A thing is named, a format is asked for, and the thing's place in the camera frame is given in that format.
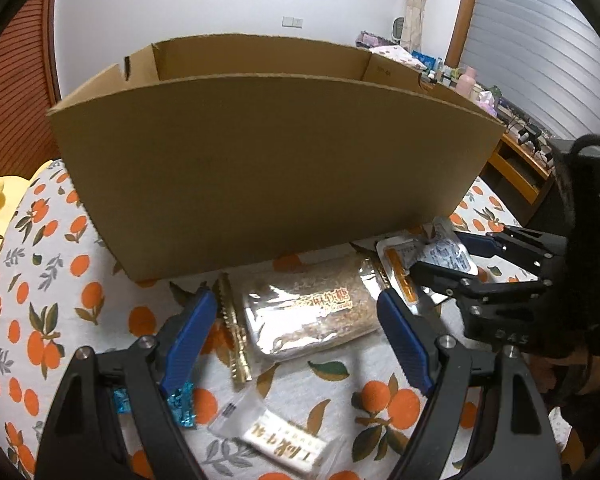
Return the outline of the person's right hand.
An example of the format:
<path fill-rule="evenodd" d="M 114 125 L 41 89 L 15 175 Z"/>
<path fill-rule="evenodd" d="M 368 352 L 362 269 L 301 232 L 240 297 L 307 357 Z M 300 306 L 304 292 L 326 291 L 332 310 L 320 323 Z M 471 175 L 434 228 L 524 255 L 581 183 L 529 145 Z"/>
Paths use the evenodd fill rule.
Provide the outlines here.
<path fill-rule="evenodd" d="M 587 394 L 600 390 L 600 356 L 593 356 L 587 348 L 577 348 L 565 359 L 545 356 L 527 356 L 527 364 L 535 385 L 542 394 Z"/>

